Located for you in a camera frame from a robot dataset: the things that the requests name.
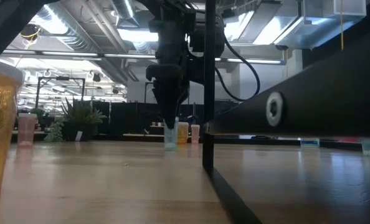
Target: black partition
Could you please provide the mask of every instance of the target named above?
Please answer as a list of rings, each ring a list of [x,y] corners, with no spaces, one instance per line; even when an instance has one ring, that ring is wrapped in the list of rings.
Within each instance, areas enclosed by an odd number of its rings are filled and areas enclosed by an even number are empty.
[[[102,112],[102,115],[106,116],[106,118],[102,119],[102,124],[98,125],[98,134],[109,134],[110,102],[93,101],[92,107],[95,110],[99,110],[99,112]]]

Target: ceiling pipe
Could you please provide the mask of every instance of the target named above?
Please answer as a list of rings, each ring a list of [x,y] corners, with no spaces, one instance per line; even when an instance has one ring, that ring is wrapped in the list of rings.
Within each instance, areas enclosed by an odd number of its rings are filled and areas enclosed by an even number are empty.
[[[88,58],[125,58],[125,59],[156,59],[155,55],[140,55],[140,54],[105,54],[105,53],[76,53],[76,52],[50,52],[41,50],[4,50],[1,54],[4,57],[68,57],[73,59],[74,57],[82,57],[83,60],[88,60]],[[282,59],[280,60],[270,60],[262,58],[246,58],[248,63],[256,64],[268,64],[268,65],[285,65]],[[241,59],[238,58],[216,58],[216,62],[226,62],[226,63],[243,63]]]
[[[135,14],[132,0],[111,0],[111,4],[120,19],[131,19]]]
[[[78,24],[78,22],[73,18],[73,16],[63,7],[63,5],[59,2],[48,4],[44,6],[37,16],[39,16],[43,21],[50,21],[55,14],[59,20],[65,24],[69,31],[66,33],[68,37],[57,37],[58,40],[62,41],[63,43],[67,44],[70,48],[74,51],[78,52],[101,52],[101,48],[98,44],[87,34],[87,32]],[[126,83],[128,80],[128,74],[125,74],[120,68],[115,67],[111,62],[107,59],[102,61],[93,62],[101,69],[106,70],[107,74],[110,74],[110,79],[114,82],[118,83]]]
[[[97,12],[97,14],[99,15],[99,17],[105,23],[106,27],[111,32],[111,34],[116,39],[116,41],[119,43],[120,47],[122,48],[122,51],[119,51],[119,52],[127,52],[128,50],[126,49],[126,45],[124,43],[124,40],[120,37],[120,34],[118,33],[117,29],[114,28],[111,25],[111,21],[109,21],[109,19],[105,15],[105,13],[102,12],[102,10],[98,6],[98,4],[94,0],[88,0],[88,2],[89,2],[89,5],[92,7],[92,9],[94,9]]]
[[[135,15],[135,6],[132,0],[111,0],[113,9],[116,12],[116,15],[120,19],[124,19],[132,24],[135,24],[139,27],[138,21],[134,18]],[[149,43],[147,42],[133,42],[134,48],[139,54],[152,54]]]
[[[97,23],[99,28],[102,30],[102,32],[106,35],[106,37],[110,40],[111,44],[116,48],[119,52],[126,52],[124,48],[120,45],[117,39],[114,38],[113,34],[107,30],[107,27],[105,27],[102,22],[99,20],[98,16],[92,11],[90,5],[88,4],[87,0],[83,0],[83,6],[84,8],[90,13],[92,19]]]

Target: metal rod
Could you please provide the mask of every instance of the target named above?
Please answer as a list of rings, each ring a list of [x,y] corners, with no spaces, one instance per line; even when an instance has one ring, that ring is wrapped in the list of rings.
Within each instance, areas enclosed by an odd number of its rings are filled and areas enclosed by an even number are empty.
[[[81,101],[83,101],[83,99],[84,99],[85,78],[83,78],[82,81],[83,81],[83,87],[81,89]]]
[[[204,37],[204,121],[214,119],[215,49],[216,49],[216,0],[206,1],[206,31]],[[202,163],[210,175],[214,168],[214,136],[204,134]]]
[[[106,18],[105,13],[103,13],[102,10],[100,9],[100,6],[94,0],[88,0],[88,2],[91,4],[92,8],[97,12],[99,17],[108,27],[108,30],[111,32],[111,34],[114,36],[114,38],[122,48],[122,52],[127,52],[127,49],[125,47],[126,45],[123,39],[120,37],[120,34],[118,33],[117,29],[114,29],[113,26],[110,24],[110,21],[108,20],[108,18]]]
[[[42,77],[39,77],[38,84],[37,84],[36,105],[34,108],[38,108],[38,100],[40,98],[40,89],[41,89],[41,80],[42,80]]]
[[[54,51],[41,51],[41,50],[5,50],[2,57],[20,57],[33,56],[33,57],[81,57],[82,60],[87,58],[127,58],[127,59],[156,59],[154,55],[142,54],[105,54],[105,53],[81,53],[81,52],[54,52]],[[216,62],[227,63],[242,63],[238,58],[215,58]],[[263,58],[247,58],[246,61],[254,64],[268,64],[268,65],[285,65],[286,61],[280,60],[267,60]]]
[[[106,35],[106,37],[110,40],[111,44],[113,44],[113,46],[116,48],[116,50],[118,50],[119,52],[124,52],[123,48],[120,46],[120,44],[117,42],[117,40],[112,36],[112,34],[102,24],[102,22],[99,20],[98,16],[92,11],[90,5],[88,5],[88,2],[86,0],[83,0],[83,6],[90,13],[92,19],[98,24],[99,28]]]

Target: ceiling duct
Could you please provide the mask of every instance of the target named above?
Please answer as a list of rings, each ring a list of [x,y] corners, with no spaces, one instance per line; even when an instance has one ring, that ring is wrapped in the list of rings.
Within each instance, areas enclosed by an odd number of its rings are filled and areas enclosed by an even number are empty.
[[[319,47],[366,16],[366,0],[305,0],[297,17],[273,42],[296,49]]]
[[[120,19],[125,19],[126,21],[139,27],[138,21],[135,19],[135,6],[132,0],[111,0],[111,4]],[[147,42],[133,42],[136,51],[139,54],[152,54],[149,43]]]
[[[147,42],[133,42],[133,44],[139,54],[152,54],[150,45]]]
[[[111,0],[114,10],[120,19],[131,19],[135,13],[132,0]]]
[[[282,1],[261,1],[239,40],[254,42],[282,6]]]
[[[100,47],[60,3],[45,5],[36,14],[34,20],[75,52],[101,52]],[[128,74],[106,58],[93,63],[106,70],[110,75],[109,78],[114,82],[126,83],[128,80]]]

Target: black metal frame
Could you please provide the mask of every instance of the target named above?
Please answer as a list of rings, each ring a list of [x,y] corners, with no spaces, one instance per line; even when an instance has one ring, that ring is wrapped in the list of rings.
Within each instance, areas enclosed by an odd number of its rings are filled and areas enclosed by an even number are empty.
[[[47,82],[45,82],[43,85],[41,85],[41,80],[48,80]],[[40,89],[46,85],[50,80],[81,80],[83,81],[83,86],[82,86],[82,89],[81,89],[81,100],[83,100],[84,98],[84,90],[85,90],[85,78],[70,78],[70,77],[38,77],[38,84],[37,84],[37,96],[36,96],[36,106],[35,108],[38,108],[38,101],[39,101],[39,97],[40,97]]]
[[[261,223],[214,168],[214,135],[370,137],[370,34],[343,52],[306,68],[214,118],[214,35],[211,35],[214,24],[215,0],[208,0],[204,52],[206,133],[203,168],[233,223]],[[268,103],[272,95],[277,99],[279,95],[283,103],[277,123],[269,121],[272,116],[278,118],[277,111],[272,110],[272,104]]]
[[[215,100],[215,28],[216,0],[206,1],[206,31],[204,48],[204,120],[214,120]],[[214,135],[204,133],[202,163],[222,206],[233,223],[261,223],[248,206],[236,194],[220,173],[214,168]]]
[[[283,98],[276,126],[273,93]],[[370,137],[370,34],[207,124],[209,134]]]

